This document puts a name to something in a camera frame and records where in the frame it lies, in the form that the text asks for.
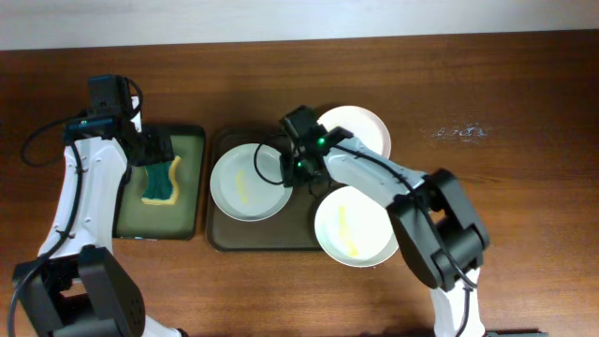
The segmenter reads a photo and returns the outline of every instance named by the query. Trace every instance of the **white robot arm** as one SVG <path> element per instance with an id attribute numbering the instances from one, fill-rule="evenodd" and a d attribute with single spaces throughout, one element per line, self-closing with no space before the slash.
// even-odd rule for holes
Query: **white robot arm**
<path id="1" fill-rule="evenodd" d="M 327 132 L 307 107 L 282 124 L 294 149 L 293 160 L 281 158 L 285 185 L 307 183 L 325 170 L 385 207 L 408 267 L 431 288 L 436 336 L 482 336 L 476 282 L 489 236 L 455 177 L 404 168 L 346 130 Z M 446 217 L 434 224 L 429 210 Z"/>
<path id="2" fill-rule="evenodd" d="M 139 98 L 130 97 L 129 84 Z M 133 81 L 94 77 L 90 91 L 92 107 L 66 124 L 65 179 L 51 231 L 38 259 L 15 268 L 11 316 L 18 299 L 43 336 L 182 337 L 182 330 L 145 315 L 139 289 L 112 256 L 125 171 L 172 160 L 170 138 L 141 132 L 142 93 Z M 79 282 L 87 294 L 60 294 Z M 14 335 L 12 317 L 8 334 Z"/>

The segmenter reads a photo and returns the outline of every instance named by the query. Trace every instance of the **table surface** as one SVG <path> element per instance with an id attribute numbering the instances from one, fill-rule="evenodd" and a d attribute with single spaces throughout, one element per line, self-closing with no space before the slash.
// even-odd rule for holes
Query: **table surface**
<path id="1" fill-rule="evenodd" d="M 89 105 L 86 82 L 126 75 L 149 122 L 274 124 L 299 104 L 377 113 L 391 159 L 460 177 L 491 246 L 480 278 L 488 330 L 596 336 L 599 328 L 599 32 L 385 37 L 0 52 L 0 335 L 9 276 L 35 258 L 64 167 L 28 168 L 26 136 Z M 59 154 L 57 133 L 33 155 Z M 357 336 L 430 329 L 429 290 L 400 254 L 375 268 L 324 253 L 219 253 L 204 237 L 115 240 L 147 313 L 192 336 Z M 20 308 L 19 335 L 33 335 Z"/>

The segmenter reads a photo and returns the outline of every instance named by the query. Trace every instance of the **brown tray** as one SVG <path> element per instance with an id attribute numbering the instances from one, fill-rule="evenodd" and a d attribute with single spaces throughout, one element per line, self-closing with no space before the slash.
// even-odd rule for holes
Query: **brown tray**
<path id="1" fill-rule="evenodd" d="M 212 142 L 210 172 L 218 159 L 236 146 L 259 143 L 266 135 L 274 133 L 273 127 L 252 126 L 227 128 L 219 132 Z M 285 151 L 286 139 L 274 139 L 269 146 Z M 325 191 L 326 184 L 314 190 Z M 221 212 L 208 199 L 206 212 L 206 236 L 211 245 L 220 251 L 320 251 L 314 234 L 314 215 L 322 198 L 310 195 L 307 186 L 294 187 L 287 204 L 274 216 L 257 222 L 242 222 Z"/>

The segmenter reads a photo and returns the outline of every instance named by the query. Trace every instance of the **white plate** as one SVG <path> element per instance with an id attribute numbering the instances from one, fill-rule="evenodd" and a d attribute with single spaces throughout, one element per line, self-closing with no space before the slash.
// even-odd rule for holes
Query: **white plate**
<path id="1" fill-rule="evenodd" d="M 399 247 L 387 210 L 350 186 L 322 201 L 314 231 L 329 256 L 351 267 L 382 263 Z"/>
<path id="2" fill-rule="evenodd" d="M 328 131 L 340 126 L 351 131 L 367 148 L 389 159 L 391 136 L 385 123 L 370 110 L 361 107 L 343 106 L 327 111 L 318 123 Z"/>
<path id="3" fill-rule="evenodd" d="M 254 169 L 258 144 L 243 144 L 223 155 L 212 170 L 210 191 L 218 208 L 241 221 L 259 221 L 275 215 L 289 201 L 293 188 L 264 182 Z M 258 152 L 257 165 L 267 179 L 280 182 L 281 154 L 267 145 Z"/>

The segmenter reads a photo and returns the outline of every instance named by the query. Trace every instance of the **yellow sponge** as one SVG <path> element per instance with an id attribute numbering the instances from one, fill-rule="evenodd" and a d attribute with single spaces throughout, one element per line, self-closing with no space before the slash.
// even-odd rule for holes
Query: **yellow sponge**
<path id="1" fill-rule="evenodd" d="M 148 188 L 141 202 L 148 205 L 174 205 L 179 198 L 179 185 L 175 180 L 175 171 L 181 162 L 177 155 L 171 162 L 146 166 Z"/>

